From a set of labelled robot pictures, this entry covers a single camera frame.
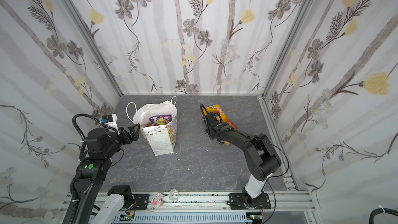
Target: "black mounting plate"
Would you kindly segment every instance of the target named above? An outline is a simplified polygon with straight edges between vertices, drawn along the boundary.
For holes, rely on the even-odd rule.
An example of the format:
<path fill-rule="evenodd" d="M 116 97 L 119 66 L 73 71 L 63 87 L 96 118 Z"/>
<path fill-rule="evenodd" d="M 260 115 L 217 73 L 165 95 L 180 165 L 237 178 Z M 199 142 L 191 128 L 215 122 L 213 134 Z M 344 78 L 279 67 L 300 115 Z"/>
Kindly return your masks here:
<path fill-rule="evenodd" d="M 271 203 L 269 202 L 269 197 L 267 193 L 261 194 L 261 199 L 259 201 L 264 209 L 271 209 Z M 254 209 L 261 209 L 260 203 Z M 243 193 L 231 193 L 229 194 L 229 201 L 227 202 L 231 209 L 247 209 L 243 201 Z"/>
<path fill-rule="evenodd" d="M 133 194 L 135 199 L 135 210 L 147 210 L 149 195 L 148 194 Z"/>

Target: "white gift bag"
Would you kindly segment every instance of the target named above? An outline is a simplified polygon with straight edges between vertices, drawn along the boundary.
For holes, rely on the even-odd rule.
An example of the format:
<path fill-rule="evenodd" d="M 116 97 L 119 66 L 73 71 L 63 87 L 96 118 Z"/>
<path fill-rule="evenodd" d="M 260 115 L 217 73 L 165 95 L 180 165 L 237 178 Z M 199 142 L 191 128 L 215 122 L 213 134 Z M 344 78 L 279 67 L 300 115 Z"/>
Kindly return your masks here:
<path fill-rule="evenodd" d="M 177 102 L 177 97 L 173 96 L 171 101 L 165 101 L 160 104 L 146 104 L 138 110 L 134 102 L 130 102 L 126 106 L 126 114 L 130 119 L 127 107 L 129 104 L 134 104 L 136 112 L 134 117 L 130 120 L 135 124 L 141 125 L 140 131 L 151 146 L 155 156 L 170 154 L 174 151 L 177 136 L 176 102 L 172 104 L 174 97 Z M 147 127 L 147 124 L 151 124 L 149 118 L 157 115 L 171 115 L 172 121 L 166 125 Z"/>

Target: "orange plastic packaging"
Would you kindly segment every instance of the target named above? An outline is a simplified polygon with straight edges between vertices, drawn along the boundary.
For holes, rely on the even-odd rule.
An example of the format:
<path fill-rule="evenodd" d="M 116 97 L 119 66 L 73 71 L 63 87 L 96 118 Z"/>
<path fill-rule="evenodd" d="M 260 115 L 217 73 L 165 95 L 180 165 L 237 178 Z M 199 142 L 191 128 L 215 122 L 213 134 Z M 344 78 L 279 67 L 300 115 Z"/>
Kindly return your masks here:
<path fill-rule="evenodd" d="M 223 122 L 228 122 L 233 128 L 238 130 L 238 128 L 235 126 L 235 124 L 231 120 L 229 120 L 229 118 L 225 115 L 225 113 L 222 111 L 222 109 L 219 105 L 213 105 L 211 107 L 206 107 L 206 110 L 208 112 L 219 113 Z"/>

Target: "cable tie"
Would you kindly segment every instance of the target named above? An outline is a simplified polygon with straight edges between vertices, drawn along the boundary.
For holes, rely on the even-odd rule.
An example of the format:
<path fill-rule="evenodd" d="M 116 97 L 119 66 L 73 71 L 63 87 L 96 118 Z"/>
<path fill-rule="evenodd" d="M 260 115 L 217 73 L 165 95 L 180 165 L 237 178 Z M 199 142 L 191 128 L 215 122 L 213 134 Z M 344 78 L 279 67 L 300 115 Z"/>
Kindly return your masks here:
<path fill-rule="evenodd" d="M 386 213 L 386 211 L 384 210 L 384 208 L 381 205 L 379 205 L 379 208 L 381 208 L 383 210 L 383 214 Z"/>

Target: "floral wallpaper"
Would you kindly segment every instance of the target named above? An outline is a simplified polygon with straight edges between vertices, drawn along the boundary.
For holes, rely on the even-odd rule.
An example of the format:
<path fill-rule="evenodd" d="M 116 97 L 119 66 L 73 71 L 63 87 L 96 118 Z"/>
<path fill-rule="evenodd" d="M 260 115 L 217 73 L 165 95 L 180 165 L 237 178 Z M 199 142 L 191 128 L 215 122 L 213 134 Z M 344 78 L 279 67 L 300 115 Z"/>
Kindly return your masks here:
<path fill-rule="evenodd" d="M 60 0 L 0 5 L 0 219 L 54 223 L 78 164 L 72 117 L 111 113 L 119 97 Z"/>
<path fill-rule="evenodd" d="M 323 223 L 397 208 L 397 25 L 396 0 L 315 0 L 266 93 Z"/>
<path fill-rule="evenodd" d="M 72 0 L 127 94 L 260 94 L 302 0 Z"/>

